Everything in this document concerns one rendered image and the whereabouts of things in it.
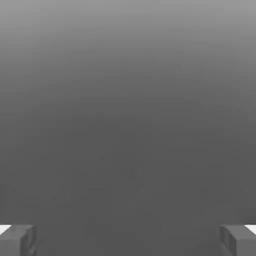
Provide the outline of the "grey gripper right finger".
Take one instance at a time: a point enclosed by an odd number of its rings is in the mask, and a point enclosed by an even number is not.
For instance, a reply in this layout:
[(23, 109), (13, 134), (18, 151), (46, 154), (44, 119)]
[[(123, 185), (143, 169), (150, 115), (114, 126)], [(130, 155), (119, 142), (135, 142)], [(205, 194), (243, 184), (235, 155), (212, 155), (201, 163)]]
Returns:
[(222, 256), (256, 256), (256, 224), (221, 225)]

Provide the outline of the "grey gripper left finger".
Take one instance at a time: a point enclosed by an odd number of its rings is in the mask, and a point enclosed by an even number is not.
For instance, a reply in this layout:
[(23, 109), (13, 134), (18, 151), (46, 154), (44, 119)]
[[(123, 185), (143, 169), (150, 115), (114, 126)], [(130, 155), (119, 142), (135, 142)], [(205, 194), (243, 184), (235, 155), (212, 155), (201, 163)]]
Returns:
[(38, 256), (37, 226), (0, 224), (0, 256)]

